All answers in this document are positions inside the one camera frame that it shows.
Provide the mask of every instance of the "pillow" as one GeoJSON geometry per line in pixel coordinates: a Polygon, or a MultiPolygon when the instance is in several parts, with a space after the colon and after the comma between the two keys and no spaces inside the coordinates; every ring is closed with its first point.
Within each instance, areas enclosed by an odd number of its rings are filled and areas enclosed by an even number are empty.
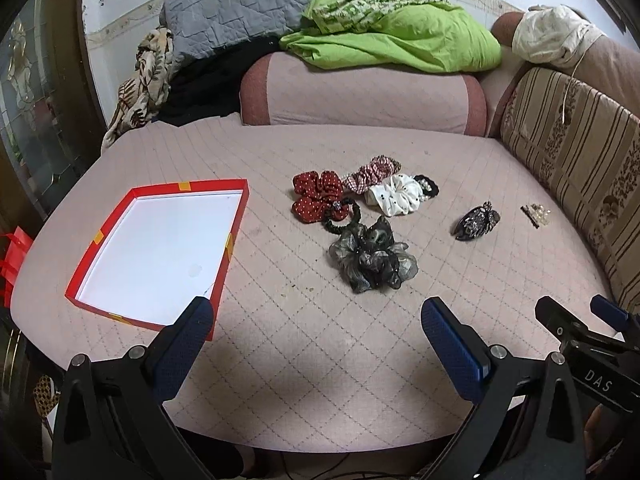
{"type": "Polygon", "coordinates": [[[258,60],[240,87],[244,124],[393,126],[483,136],[486,103],[471,75],[402,66],[322,70],[285,52],[258,60]]]}
{"type": "Polygon", "coordinates": [[[531,63],[517,56],[509,46],[500,46],[502,62],[498,68],[478,74],[478,81],[486,99],[485,137],[500,136],[500,122],[507,102],[520,82],[531,69],[531,63]]]}
{"type": "MultiPolygon", "coordinates": [[[[500,44],[511,47],[522,12],[507,12],[491,28],[500,44]]],[[[555,68],[611,97],[640,117],[640,52],[635,52],[606,36],[599,37],[575,66],[555,68]]]]}

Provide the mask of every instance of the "gray quilted blanket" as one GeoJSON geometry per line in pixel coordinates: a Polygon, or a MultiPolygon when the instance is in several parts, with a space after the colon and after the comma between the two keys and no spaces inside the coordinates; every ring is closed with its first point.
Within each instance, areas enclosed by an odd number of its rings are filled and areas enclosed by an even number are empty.
{"type": "Polygon", "coordinates": [[[172,75],[217,48],[300,28],[311,0],[165,0],[160,23],[174,34],[172,75]]]}

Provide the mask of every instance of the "metal screw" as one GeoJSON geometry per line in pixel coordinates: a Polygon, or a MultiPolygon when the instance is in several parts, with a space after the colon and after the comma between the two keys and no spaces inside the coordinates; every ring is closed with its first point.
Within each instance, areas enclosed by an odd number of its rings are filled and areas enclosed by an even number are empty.
{"type": "Polygon", "coordinates": [[[85,358],[86,358],[86,355],[84,354],[76,354],[71,358],[71,365],[80,366],[82,363],[84,363],[85,358]]]}
{"type": "Polygon", "coordinates": [[[507,350],[504,346],[494,345],[491,347],[491,355],[498,359],[504,359],[507,357],[507,350]]]}
{"type": "Polygon", "coordinates": [[[145,354],[145,347],[137,345],[129,350],[129,357],[132,359],[140,359],[145,354]]]}
{"type": "Polygon", "coordinates": [[[560,352],[551,352],[551,360],[557,365],[564,364],[564,356],[560,352]]]}

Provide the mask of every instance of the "red gift bag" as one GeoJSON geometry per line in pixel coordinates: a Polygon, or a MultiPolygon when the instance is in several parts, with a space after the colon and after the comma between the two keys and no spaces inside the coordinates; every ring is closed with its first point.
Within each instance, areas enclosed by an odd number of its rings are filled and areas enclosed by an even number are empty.
{"type": "Polygon", "coordinates": [[[4,278],[4,290],[0,290],[0,296],[4,296],[4,306],[9,308],[11,293],[14,290],[18,271],[22,266],[27,251],[33,244],[33,240],[19,227],[12,234],[0,236],[6,236],[10,240],[4,260],[0,260],[0,276],[4,278]]]}

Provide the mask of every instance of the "blue gripper pad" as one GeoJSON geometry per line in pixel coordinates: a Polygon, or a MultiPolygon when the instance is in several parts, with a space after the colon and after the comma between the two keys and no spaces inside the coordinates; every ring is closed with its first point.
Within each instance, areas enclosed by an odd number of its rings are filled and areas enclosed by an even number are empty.
{"type": "Polygon", "coordinates": [[[213,327],[213,308],[207,298],[196,297],[173,325],[162,329],[170,338],[162,340],[162,332],[149,345],[157,353],[152,369],[152,390],[157,402],[173,399],[184,382],[204,341],[213,327]]]}
{"type": "Polygon", "coordinates": [[[460,397],[474,404],[479,404],[484,397],[482,382],[487,377],[489,369],[482,366],[474,358],[472,351],[457,332],[457,328],[462,328],[463,325],[440,298],[426,300],[422,304],[420,318],[424,334],[429,339],[460,397]],[[457,327],[452,327],[446,316],[451,317],[451,322],[457,324],[457,327]]]}
{"type": "Polygon", "coordinates": [[[626,324],[629,320],[628,312],[625,312],[599,294],[591,298],[591,312],[617,332],[622,332],[626,329],[626,324]]]}

